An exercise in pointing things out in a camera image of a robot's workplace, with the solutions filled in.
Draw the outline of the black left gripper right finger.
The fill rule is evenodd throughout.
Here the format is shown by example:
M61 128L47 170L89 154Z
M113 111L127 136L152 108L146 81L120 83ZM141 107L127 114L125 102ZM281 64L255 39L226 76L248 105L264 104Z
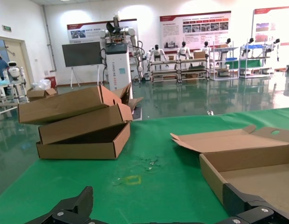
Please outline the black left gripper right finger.
M260 196L240 192L230 183L222 187L222 204L229 218L220 224L289 224L289 214Z

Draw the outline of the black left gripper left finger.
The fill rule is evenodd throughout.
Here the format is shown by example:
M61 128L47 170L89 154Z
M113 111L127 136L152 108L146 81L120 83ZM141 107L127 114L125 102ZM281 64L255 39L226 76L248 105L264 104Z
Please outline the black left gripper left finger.
M79 195L61 200L48 213L28 224L95 224L90 218L93 204L93 188L87 186Z

